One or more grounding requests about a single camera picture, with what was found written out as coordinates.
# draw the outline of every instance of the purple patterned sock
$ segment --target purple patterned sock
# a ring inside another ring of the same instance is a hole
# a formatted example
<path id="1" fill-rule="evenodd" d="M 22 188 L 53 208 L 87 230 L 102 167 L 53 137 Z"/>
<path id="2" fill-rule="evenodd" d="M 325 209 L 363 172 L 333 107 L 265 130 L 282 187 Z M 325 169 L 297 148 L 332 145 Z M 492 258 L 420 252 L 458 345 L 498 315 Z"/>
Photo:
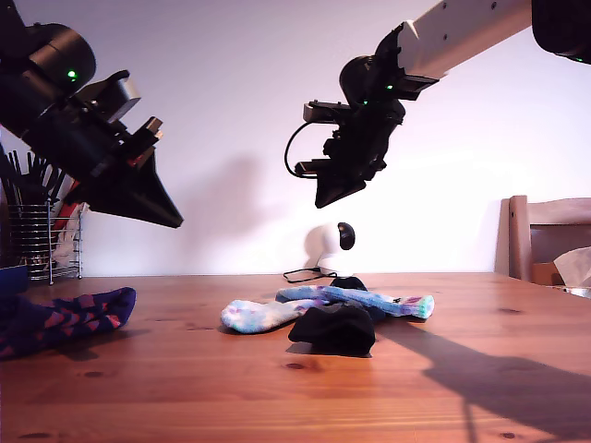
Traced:
<path id="1" fill-rule="evenodd" d="M 135 303 L 136 291 L 131 288 L 74 299 L 57 298 L 42 305 L 21 295 L 0 297 L 0 360 L 121 328 Z"/>

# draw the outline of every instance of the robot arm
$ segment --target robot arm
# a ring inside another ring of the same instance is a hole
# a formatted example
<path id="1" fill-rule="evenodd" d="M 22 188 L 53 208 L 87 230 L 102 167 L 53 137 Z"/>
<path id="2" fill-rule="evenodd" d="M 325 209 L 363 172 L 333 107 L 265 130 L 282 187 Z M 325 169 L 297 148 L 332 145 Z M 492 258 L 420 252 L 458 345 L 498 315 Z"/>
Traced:
<path id="1" fill-rule="evenodd" d="M 591 63 L 591 4 L 585 0 L 439 2 L 393 30 L 374 55 L 343 68 L 340 84 L 348 105 L 304 106 L 307 124 L 339 128 L 324 144 L 328 159 L 300 162 L 290 172 L 317 179 L 318 208 L 364 189 L 386 167 L 390 135 L 405 114 L 399 100 L 416 100 L 453 67 L 529 26 L 544 50 Z"/>
<path id="2" fill-rule="evenodd" d="M 152 117 L 127 132 L 119 119 L 139 100 L 129 73 L 85 86 L 95 69 L 92 49 L 76 32 L 58 24 L 25 27 L 14 1 L 0 0 L 0 125 L 78 182 L 67 203 L 180 226 L 156 174 L 153 145 L 162 122 Z M 9 174 L 3 152 L 0 166 Z"/>

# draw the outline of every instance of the sock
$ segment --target sock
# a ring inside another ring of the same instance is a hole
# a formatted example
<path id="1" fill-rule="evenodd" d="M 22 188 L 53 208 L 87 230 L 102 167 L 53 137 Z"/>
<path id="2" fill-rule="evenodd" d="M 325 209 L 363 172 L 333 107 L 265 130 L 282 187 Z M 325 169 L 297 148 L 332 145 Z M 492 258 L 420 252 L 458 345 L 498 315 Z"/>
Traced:
<path id="1" fill-rule="evenodd" d="M 435 308 L 432 295 L 422 297 L 393 298 L 389 295 L 370 293 L 357 289 L 342 289 L 335 286 L 297 286 L 279 290 L 276 300 L 320 299 L 329 302 L 356 301 L 363 306 L 373 306 L 395 317 L 414 316 L 429 318 Z"/>
<path id="2" fill-rule="evenodd" d="M 331 286 L 343 289 L 358 289 L 360 291 L 366 291 L 366 285 L 357 277 L 337 277 L 331 283 Z"/>
<path id="3" fill-rule="evenodd" d="M 367 355 L 376 341 L 368 312 L 356 302 L 311 307 L 289 333 L 291 341 L 312 343 L 316 351 Z"/>
<path id="4" fill-rule="evenodd" d="M 20 295 L 0 297 L 0 360 L 121 328 L 135 303 L 136 292 L 131 288 L 58 298 L 42 305 Z"/>
<path id="5" fill-rule="evenodd" d="M 243 334 L 256 334 L 301 317 L 312 306 L 325 305 L 317 300 L 295 300 L 287 303 L 270 302 L 266 305 L 245 300 L 234 300 L 222 311 L 222 323 Z"/>
<path id="6" fill-rule="evenodd" d="M 357 277 L 337 277 L 331 283 L 331 286 L 343 289 L 358 289 L 360 291 L 367 291 L 366 285 Z M 386 318 L 386 313 L 375 306 L 363 306 L 368 311 L 369 316 L 375 322 Z"/>

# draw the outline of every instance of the white wall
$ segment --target white wall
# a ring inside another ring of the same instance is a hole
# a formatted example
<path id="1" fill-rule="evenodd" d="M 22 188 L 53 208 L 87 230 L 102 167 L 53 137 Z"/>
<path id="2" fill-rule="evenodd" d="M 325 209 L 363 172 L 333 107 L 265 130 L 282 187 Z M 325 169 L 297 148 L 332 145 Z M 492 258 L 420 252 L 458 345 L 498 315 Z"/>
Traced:
<path id="1" fill-rule="evenodd" d="M 358 271 L 487 271 L 503 198 L 590 196 L 591 68 L 544 53 L 526 30 L 408 102 L 388 168 L 366 190 L 314 208 L 314 182 L 289 175 L 282 159 L 303 103 L 342 100 L 344 64 L 433 3 L 17 0 L 26 22 L 81 33 L 97 79 L 130 70 L 143 95 L 130 129 L 164 120 L 159 174 L 185 223 L 90 214 L 85 274 L 295 269 L 308 259 L 308 232 L 331 219 L 356 229 Z M 319 156 L 332 129 L 303 133 L 292 162 Z"/>

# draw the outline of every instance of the table surface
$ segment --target table surface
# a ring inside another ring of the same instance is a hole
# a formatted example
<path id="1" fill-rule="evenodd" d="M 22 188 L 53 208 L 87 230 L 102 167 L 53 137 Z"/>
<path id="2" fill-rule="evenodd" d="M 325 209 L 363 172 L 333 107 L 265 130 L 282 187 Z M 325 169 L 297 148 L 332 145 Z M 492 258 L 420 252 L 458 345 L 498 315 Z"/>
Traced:
<path id="1" fill-rule="evenodd" d="M 279 276 L 61 281 L 35 301 L 132 286 L 121 330 L 2 364 L 3 442 L 591 441 L 591 300 L 497 274 L 362 275 L 433 294 L 387 318 L 369 358 L 311 353 L 288 325 L 221 327 Z"/>

